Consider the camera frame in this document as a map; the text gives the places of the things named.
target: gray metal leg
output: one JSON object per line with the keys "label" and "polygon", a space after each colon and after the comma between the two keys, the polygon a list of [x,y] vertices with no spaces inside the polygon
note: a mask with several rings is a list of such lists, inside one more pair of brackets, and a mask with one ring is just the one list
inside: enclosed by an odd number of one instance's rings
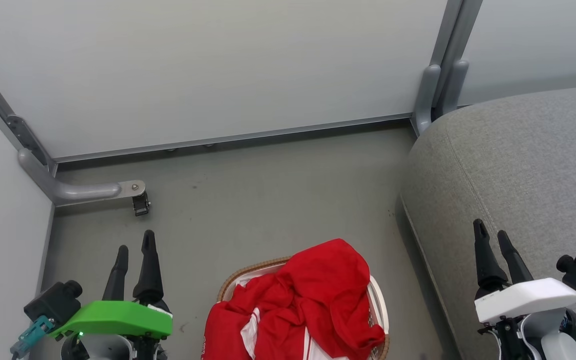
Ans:
{"label": "gray metal leg", "polygon": [[437,106],[434,109],[435,116],[440,117],[457,110],[459,95],[462,94],[468,66],[470,66],[470,63],[464,59],[460,59],[452,65],[445,88],[441,96],[439,96],[439,101],[437,101]]}
{"label": "gray metal leg", "polygon": [[416,94],[416,101],[414,101],[414,112],[410,118],[416,136],[421,135],[432,123],[433,97],[435,96],[441,71],[442,68],[438,64],[432,64],[423,69],[421,84]]}
{"label": "gray metal leg", "polygon": [[19,149],[17,157],[19,165],[56,207],[100,200],[135,198],[146,193],[146,183],[141,180],[93,185],[66,184],[51,176],[48,169],[27,148]]}

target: gray ottoman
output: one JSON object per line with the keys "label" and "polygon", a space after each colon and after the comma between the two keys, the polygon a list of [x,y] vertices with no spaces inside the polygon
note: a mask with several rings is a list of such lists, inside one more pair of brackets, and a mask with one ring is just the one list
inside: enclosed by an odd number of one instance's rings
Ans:
{"label": "gray ottoman", "polygon": [[477,333],[473,220],[506,230],[536,279],[562,278],[557,260],[576,256],[576,88],[442,116],[414,144],[401,197],[462,358],[496,359]]}

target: gray floor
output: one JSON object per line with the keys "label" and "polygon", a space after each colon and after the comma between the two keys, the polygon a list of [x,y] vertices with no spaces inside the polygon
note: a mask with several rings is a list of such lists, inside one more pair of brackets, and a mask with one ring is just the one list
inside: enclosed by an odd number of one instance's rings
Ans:
{"label": "gray floor", "polygon": [[[151,229],[164,299],[174,313],[164,348],[172,360],[198,359],[206,317],[231,273],[342,238],[366,259],[386,299],[388,359],[457,359],[398,205],[402,165],[414,142],[410,127],[302,138],[180,149],[60,172],[71,183],[144,180],[152,208],[138,218],[130,201],[58,210],[43,287],[73,279],[83,286],[82,303],[100,299],[117,248],[126,244],[125,295],[132,299],[142,234]],[[59,345],[46,341],[32,358],[58,354]]]}

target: red fabric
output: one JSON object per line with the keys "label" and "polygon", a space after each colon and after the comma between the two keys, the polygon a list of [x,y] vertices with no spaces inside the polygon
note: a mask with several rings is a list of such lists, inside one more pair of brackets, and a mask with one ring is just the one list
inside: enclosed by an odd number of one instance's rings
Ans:
{"label": "red fabric", "polygon": [[369,282],[368,264],[342,239],[301,251],[212,307],[202,360],[249,360],[240,331],[255,308],[261,315],[255,360],[302,360],[306,326],[332,358],[366,360],[384,342],[384,330],[368,324]]}

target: laundry basket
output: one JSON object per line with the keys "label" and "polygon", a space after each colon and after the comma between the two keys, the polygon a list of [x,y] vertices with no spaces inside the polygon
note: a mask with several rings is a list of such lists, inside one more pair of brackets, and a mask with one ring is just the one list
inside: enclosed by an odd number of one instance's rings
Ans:
{"label": "laundry basket", "polygon": [[[253,278],[279,271],[290,258],[290,256],[287,256],[259,262],[259,264],[254,264],[236,271],[223,283],[217,296],[217,303],[231,300],[237,285],[245,286]],[[370,318],[368,319],[368,323],[370,323],[370,326],[374,326],[375,324],[381,326],[383,332],[386,334],[383,344],[372,349],[368,360],[386,360],[388,348],[391,343],[391,338],[388,335],[388,312],[386,311],[386,302],[384,301],[382,290],[379,289],[377,281],[372,276],[370,276],[370,283],[366,291],[368,292],[368,302],[370,303]]]}

